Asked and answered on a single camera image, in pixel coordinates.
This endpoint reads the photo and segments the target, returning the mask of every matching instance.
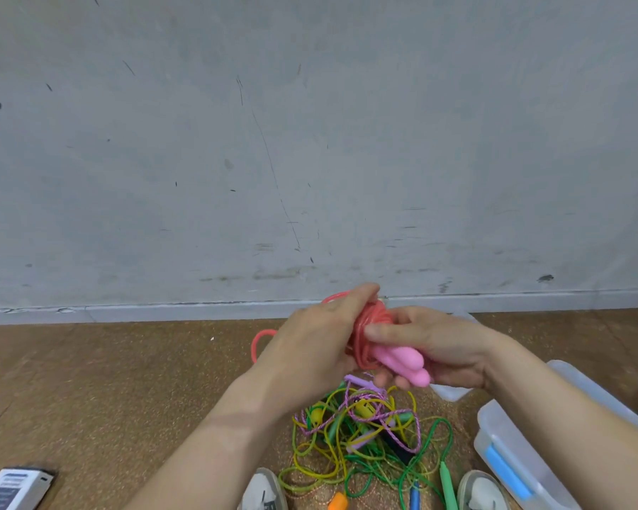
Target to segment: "white sneaker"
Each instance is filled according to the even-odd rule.
[[[289,510],[274,472],[260,467],[253,474],[238,510]]]

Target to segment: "floor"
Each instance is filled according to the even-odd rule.
[[[496,313],[476,317],[513,336],[543,360],[568,361],[638,412],[638,309]],[[280,321],[159,322],[0,327],[0,468],[42,464],[60,473],[41,510],[119,509],[249,367],[250,340]],[[454,427],[454,482],[484,469],[472,447],[475,390],[456,404],[418,390],[421,413]],[[290,426],[265,455],[289,464]],[[331,491],[292,500],[325,509]],[[425,508],[442,508],[425,499]],[[395,509],[384,486],[351,510]]]

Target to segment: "pink jump rope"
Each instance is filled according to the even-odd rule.
[[[336,295],[331,295],[322,303],[331,302],[347,295],[348,291],[343,291]],[[357,320],[354,321],[354,329],[349,337],[349,342],[345,348],[347,354],[354,356],[359,368],[363,370],[373,370],[385,366],[392,372],[405,377],[413,386],[427,386],[430,384],[430,374],[423,368],[423,355],[412,347],[389,347],[371,343],[364,335],[364,328],[368,324],[394,324],[390,313],[383,301],[376,300],[364,307]],[[255,335],[250,344],[250,354],[255,363],[257,358],[256,347],[258,340],[262,336],[274,336],[276,330],[263,329]]]

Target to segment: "fingernail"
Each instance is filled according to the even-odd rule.
[[[380,326],[376,324],[369,324],[364,328],[364,334],[369,340],[377,342],[381,339],[382,334],[380,332]]]

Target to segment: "gray wall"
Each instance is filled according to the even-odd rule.
[[[0,0],[0,308],[638,288],[638,0],[96,1]]]

